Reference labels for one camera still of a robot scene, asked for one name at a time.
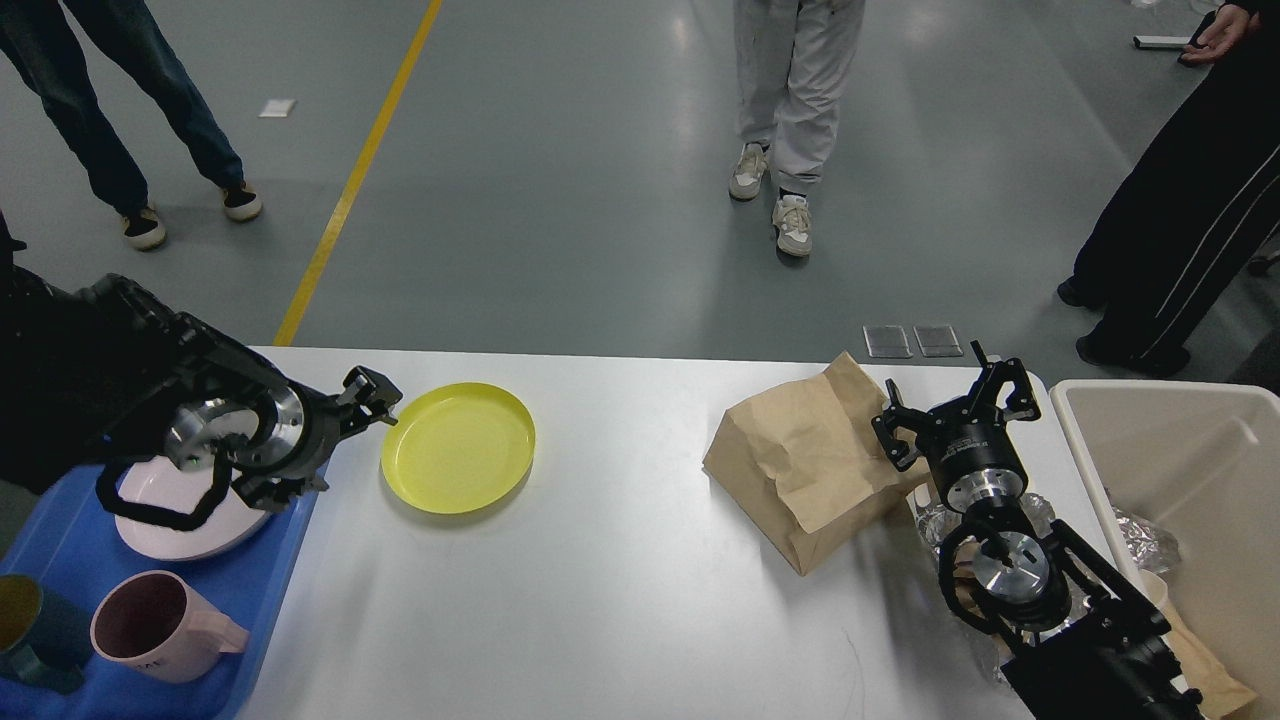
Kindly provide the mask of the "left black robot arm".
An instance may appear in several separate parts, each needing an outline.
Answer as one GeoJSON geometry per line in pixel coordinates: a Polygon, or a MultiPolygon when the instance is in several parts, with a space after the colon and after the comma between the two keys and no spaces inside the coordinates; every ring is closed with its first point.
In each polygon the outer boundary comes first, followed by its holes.
{"type": "Polygon", "coordinates": [[[325,489],[320,468],[343,439],[394,423],[401,389],[366,366],[338,395],[287,377],[261,354],[118,274],[69,293],[17,265],[3,232],[3,479],[42,495],[72,468],[99,465],[109,512],[173,530],[201,528],[237,495],[279,512],[325,489]],[[134,464],[209,470],[187,512],[129,501],[134,464]]]}

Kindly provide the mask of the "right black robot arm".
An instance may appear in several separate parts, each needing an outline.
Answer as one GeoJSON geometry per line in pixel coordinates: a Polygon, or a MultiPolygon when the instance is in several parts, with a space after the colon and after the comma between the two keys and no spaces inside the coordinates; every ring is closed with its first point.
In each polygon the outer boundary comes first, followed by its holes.
{"type": "Polygon", "coordinates": [[[970,389],[929,410],[888,401],[870,425],[905,471],[927,461],[942,507],[957,516],[936,550],[937,582],[955,618],[1000,641],[1001,676],[1037,719],[1198,719],[1183,689],[1165,615],[1062,519],[1038,529],[1012,421],[1041,418],[1018,359],[980,357],[970,389]]]}

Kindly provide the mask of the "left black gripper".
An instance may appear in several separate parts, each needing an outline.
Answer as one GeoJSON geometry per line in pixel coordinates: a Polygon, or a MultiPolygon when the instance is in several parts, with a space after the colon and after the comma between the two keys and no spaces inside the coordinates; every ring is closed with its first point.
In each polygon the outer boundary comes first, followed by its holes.
{"type": "Polygon", "coordinates": [[[294,497],[329,488],[324,473],[340,437],[375,423],[394,427],[403,397],[387,375],[353,366],[335,400],[339,421],[329,397],[293,386],[253,402],[192,401],[175,411],[165,456],[182,471],[230,468],[230,487],[247,507],[283,512],[294,497]]]}

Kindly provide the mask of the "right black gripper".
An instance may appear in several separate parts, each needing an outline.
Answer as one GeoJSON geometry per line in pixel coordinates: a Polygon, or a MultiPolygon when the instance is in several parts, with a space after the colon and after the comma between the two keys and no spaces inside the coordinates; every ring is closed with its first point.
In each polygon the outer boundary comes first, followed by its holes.
{"type": "Polygon", "coordinates": [[[1018,357],[991,359],[970,342],[980,373],[964,398],[929,410],[908,407],[900,388],[884,382],[888,402],[872,429],[897,473],[923,457],[942,503],[964,514],[983,501],[1012,502],[1027,491],[1027,470],[1010,441],[1007,424],[1038,421],[1041,406],[1018,357]]]}

